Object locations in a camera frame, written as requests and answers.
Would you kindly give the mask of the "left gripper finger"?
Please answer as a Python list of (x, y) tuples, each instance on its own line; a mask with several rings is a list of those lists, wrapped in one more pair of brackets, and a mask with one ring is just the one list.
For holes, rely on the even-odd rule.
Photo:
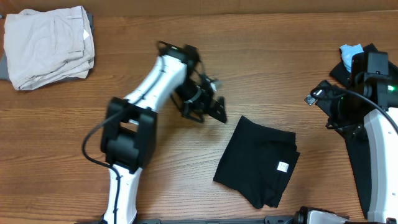
[(207, 113), (212, 118), (226, 123), (228, 119), (225, 111), (225, 98), (221, 96), (217, 100), (212, 100)]
[(202, 113), (197, 113), (195, 111), (183, 112), (182, 116), (184, 118), (186, 118), (186, 119), (192, 120), (192, 121), (197, 122), (197, 123), (203, 123), (205, 121), (204, 117), (203, 117), (203, 114)]

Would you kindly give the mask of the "black t-shirt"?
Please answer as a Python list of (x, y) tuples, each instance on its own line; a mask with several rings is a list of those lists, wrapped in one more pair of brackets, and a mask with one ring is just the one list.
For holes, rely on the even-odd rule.
[(300, 153), (296, 134), (240, 120), (213, 180), (238, 191), (250, 204), (278, 207)]

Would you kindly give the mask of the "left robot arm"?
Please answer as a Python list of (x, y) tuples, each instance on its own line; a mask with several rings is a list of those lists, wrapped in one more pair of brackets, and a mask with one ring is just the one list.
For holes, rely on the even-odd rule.
[(101, 223), (134, 223), (139, 180), (155, 151), (158, 112), (167, 100), (177, 95), (182, 117), (197, 123), (206, 115), (227, 121), (224, 98), (213, 98), (219, 81), (205, 72), (199, 73), (199, 82), (191, 78), (201, 63), (198, 49), (163, 41), (157, 48), (155, 65), (144, 81), (124, 98), (113, 98), (107, 108), (101, 151), (109, 165), (110, 187)]

